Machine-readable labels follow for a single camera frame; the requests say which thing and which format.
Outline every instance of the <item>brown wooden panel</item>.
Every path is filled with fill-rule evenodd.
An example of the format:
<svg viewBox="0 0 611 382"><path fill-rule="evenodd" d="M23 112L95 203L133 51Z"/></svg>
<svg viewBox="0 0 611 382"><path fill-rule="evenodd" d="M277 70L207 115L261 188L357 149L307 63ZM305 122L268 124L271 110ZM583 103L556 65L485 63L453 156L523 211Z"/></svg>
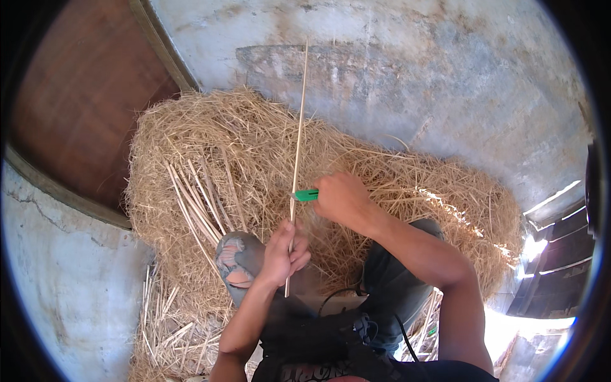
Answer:
<svg viewBox="0 0 611 382"><path fill-rule="evenodd" d="M30 63L11 140L41 171L120 210L136 111L178 91L126 0L72 0Z"/></svg>

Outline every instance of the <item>dry grass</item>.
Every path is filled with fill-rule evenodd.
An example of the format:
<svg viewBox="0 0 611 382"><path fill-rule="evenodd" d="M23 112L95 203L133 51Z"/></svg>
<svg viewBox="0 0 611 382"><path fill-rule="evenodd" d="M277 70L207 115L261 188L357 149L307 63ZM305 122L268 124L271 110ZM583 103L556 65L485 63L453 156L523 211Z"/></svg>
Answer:
<svg viewBox="0 0 611 382"><path fill-rule="evenodd" d="M206 167L227 212L226 227L246 226L265 242L288 216L297 124L296 113L250 89L185 93L140 116L126 196L136 235L157 250L157 271L144 295L130 380L155 380L153 374L161 378L161 373L184 377L208 372L218 344L218 339L211 339L232 314L229 294L179 209L165 163L182 169L195 187L188 160L201 180L206 179ZM303 133L299 189L311 188L315 178L332 171L360 176L371 198L389 213L404 221L435 219L446 240L473 261L484 298L498 289L521 243L518 206L498 182L458 160L384 150L322 120L307 119ZM367 238L317 217L308 203L297 208L309 231L311 263L320 275L319 292L353 285L360 275ZM207 209L211 216L213 211ZM208 255L214 253L212 245L204 246ZM174 288L178 292L168 304ZM191 322L192 332L184 333L171 350L159 345ZM144 334L154 337L147 339L150 347ZM196 367L206 339L208 349ZM200 347L186 352L175 349L187 344Z"/></svg>

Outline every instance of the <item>green object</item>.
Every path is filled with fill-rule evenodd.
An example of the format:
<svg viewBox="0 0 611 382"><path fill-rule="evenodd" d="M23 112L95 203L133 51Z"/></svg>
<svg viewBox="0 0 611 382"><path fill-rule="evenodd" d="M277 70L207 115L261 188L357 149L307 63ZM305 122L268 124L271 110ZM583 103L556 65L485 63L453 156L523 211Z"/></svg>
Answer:
<svg viewBox="0 0 611 382"><path fill-rule="evenodd" d="M299 191L295 191L295 193L291 193L291 197L298 202L309 202L310 200L318 199L318 190L317 189L300 189Z"/></svg>

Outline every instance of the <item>leg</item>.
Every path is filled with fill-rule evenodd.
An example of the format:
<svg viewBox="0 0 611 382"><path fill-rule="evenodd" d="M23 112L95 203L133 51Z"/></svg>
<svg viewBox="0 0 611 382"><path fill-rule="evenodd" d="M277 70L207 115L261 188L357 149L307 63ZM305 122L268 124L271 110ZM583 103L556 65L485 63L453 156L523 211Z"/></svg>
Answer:
<svg viewBox="0 0 611 382"><path fill-rule="evenodd" d="M221 238L216 248L215 262L237 307L240 306L252 281L261 271L264 254L265 245L249 233L230 232ZM291 281L293 278L298 281L300 275L295 273ZM309 317L311 314L313 314L312 310L297 297L284 298L284 288L281 288L269 308L268 321L283 320L288 317Z"/></svg>
<svg viewBox="0 0 611 382"><path fill-rule="evenodd" d="M416 220L410 225L444 239L439 226L430 219ZM416 320L433 287L416 278L392 254L373 242L365 261L363 283L369 297L359 309L378 324L378 335L370 346L392 354L403 338L395 318L399 316L408 329Z"/></svg>

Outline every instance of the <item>hand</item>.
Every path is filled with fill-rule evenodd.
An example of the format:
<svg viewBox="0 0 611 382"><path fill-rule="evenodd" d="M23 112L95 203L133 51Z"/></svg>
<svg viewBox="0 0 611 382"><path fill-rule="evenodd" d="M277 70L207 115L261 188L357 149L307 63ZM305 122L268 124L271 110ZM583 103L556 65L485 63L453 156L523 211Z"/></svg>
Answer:
<svg viewBox="0 0 611 382"><path fill-rule="evenodd" d="M276 231L269 238L265 247L263 268L258 279L272 283L275 287L281 287L288 276L303 268L310 260L311 254L308 251L307 237L303 232L304 226L300 219L296 221L296 229L288 219L284 219ZM288 246L291 239L293 252L288 254Z"/></svg>
<svg viewBox="0 0 611 382"><path fill-rule="evenodd" d="M371 212L379 207L369 199L369 191L359 177L349 172L334 172L314 181L318 199L314 212L331 221L365 234Z"/></svg>

